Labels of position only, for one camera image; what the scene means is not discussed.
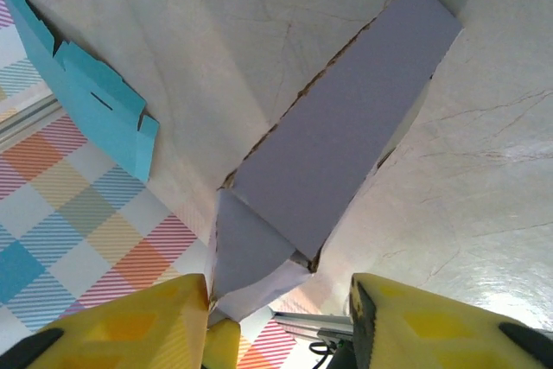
black cable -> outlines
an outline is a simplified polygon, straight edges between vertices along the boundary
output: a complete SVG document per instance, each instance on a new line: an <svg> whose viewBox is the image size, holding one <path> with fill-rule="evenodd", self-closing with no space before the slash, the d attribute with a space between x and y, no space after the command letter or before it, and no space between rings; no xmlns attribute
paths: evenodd
<svg viewBox="0 0 553 369"><path fill-rule="evenodd" d="M317 349L317 347L325 347L325 350ZM317 356L322 356L322 359L313 366L313 369L319 369L327 360L328 356L332 354L332 350L324 341L315 341L309 345L309 350Z"/></svg>

scratched white surface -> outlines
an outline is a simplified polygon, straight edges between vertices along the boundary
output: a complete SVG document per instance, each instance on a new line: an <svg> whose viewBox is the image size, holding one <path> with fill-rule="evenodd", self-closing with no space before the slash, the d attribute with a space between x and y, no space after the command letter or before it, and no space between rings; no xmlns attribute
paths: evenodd
<svg viewBox="0 0 553 369"><path fill-rule="evenodd" d="M161 123L149 187L201 238L216 187L389 0L32 0ZM371 271L553 328L553 0L442 0L466 29L288 305Z"/></svg>

yellow plastic part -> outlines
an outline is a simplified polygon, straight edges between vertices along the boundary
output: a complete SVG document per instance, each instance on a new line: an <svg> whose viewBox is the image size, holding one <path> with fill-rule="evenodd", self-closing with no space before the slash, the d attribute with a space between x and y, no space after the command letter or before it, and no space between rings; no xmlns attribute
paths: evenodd
<svg viewBox="0 0 553 369"><path fill-rule="evenodd" d="M220 321L207 331L201 364L206 369L236 369L239 346L240 325L231 320Z"/></svg>
<svg viewBox="0 0 553 369"><path fill-rule="evenodd" d="M207 290L190 274L54 321L64 334L29 369L198 369Z"/></svg>
<svg viewBox="0 0 553 369"><path fill-rule="evenodd" d="M354 325L368 322L371 358L359 369L543 369L499 330L522 325L504 315L371 274L353 275L351 298Z"/></svg>

blue paper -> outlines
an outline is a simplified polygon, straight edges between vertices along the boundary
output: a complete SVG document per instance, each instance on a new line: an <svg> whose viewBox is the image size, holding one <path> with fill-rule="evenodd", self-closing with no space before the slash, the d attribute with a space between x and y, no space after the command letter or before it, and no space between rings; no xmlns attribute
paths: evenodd
<svg viewBox="0 0 553 369"><path fill-rule="evenodd" d="M159 123L143 114L146 101L78 45L62 42L54 54L54 37L27 0L5 2L29 60L83 135L147 181Z"/></svg>

striped pattern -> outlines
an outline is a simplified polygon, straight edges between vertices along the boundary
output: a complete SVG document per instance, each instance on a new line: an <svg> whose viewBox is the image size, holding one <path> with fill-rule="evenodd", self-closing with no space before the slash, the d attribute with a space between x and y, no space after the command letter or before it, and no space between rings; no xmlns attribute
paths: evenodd
<svg viewBox="0 0 553 369"><path fill-rule="evenodd" d="M13 97L41 81L38 71L27 58L0 69L0 86L8 97Z"/></svg>
<svg viewBox="0 0 553 369"><path fill-rule="evenodd" d="M88 309L135 291L121 274L111 269L79 298L79 302Z"/></svg>
<svg viewBox="0 0 553 369"><path fill-rule="evenodd" d="M54 209L59 209L90 186L66 160L60 160L36 176L31 185Z"/></svg>
<svg viewBox="0 0 553 369"><path fill-rule="evenodd" d="M175 270L173 267L169 266L155 281L153 285L159 284L159 283L165 283L168 280L172 280L173 278L180 277L181 273L177 270Z"/></svg>
<svg viewBox="0 0 553 369"><path fill-rule="evenodd" d="M3 251L16 239L0 225L0 251Z"/></svg>
<svg viewBox="0 0 553 369"><path fill-rule="evenodd" d="M115 265L134 246L142 236L119 213L114 213L106 222L95 229L86 241L108 263Z"/></svg>
<svg viewBox="0 0 553 369"><path fill-rule="evenodd" d="M0 123L7 120L10 117L13 117L17 114L16 108L9 108L8 110L4 111L3 113L0 113Z"/></svg>
<svg viewBox="0 0 553 369"><path fill-rule="evenodd" d="M165 259L175 261L195 240L196 236L174 215L169 215L146 240Z"/></svg>
<svg viewBox="0 0 553 369"><path fill-rule="evenodd" d="M85 306L83 306L80 302L74 302L72 305L70 305L66 311L61 313L59 318L65 317L67 315L74 315L75 313L84 310Z"/></svg>
<svg viewBox="0 0 553 369"><path fill-rule="evenodd" d="M240 343L238 344L238 362L242 360L248 350L250 350L250 347L251 343L244 336L240 336Z"/></svg>
<svg viewBox="0 0 553 369"><path fill-rule="evenodd" d="M92 187L86 188L58 212L78 233L86 237L102 225L115 210Z"/></svg>
<svg viewBox="0 0 553 369"><path fill-rule="evenodd" d="M73 153L88 142L68 115L44 127L40 134L63 156Z"/></svg>
<svg viewBox="0 0 553 369"><path fill-rule="evenodd" d="M59 213L53 213L23 235L20 242L33 257L48 267L82 240L82 236Z"/></svg>
<svg viewBox="0 0 553 369"><path fill-rule="evenodd" d="M239 369L280 367L296 342L274 321L267 323L253 346L238 363Z"/></svg>
<svg viewBox="0 0 553 369"><path fill-rule="evenodd" d="M0 29L8 28L14 24L14 20L11 18L10 11L4 0L0 0Z"/></svg>
<svg viewBox="0 0 553 369"><path fill-rule="evenodd" d="M145 239L140 241L116 265L135 289L146 289L169 267L169 262Z"/></svg>
<svg viewBox="0 0 553 369"><path fill-rule="evenodd" d="M0 200L25 184L25 179L0 156Z"/></svg>
<svg viewBox="0 0 553 369"><path fill-rule="evenodd" d="M92 186L116 209L129 203L145 189L138 179L130 176L119 166L100 177Z"/></svg>
<svg viewBox="0 0 553 369"><path fill-rule="evenodd" d="M26 180L51 168L62 158L40 134L26 138L2 154L3 158Z"/></svg>
<svg viewBox="0 0 553 369"><path fill-rule="evenodd" d="M48 272L41 274L8 302L10 311L30 330L58 318L75 298Z"/></svg>

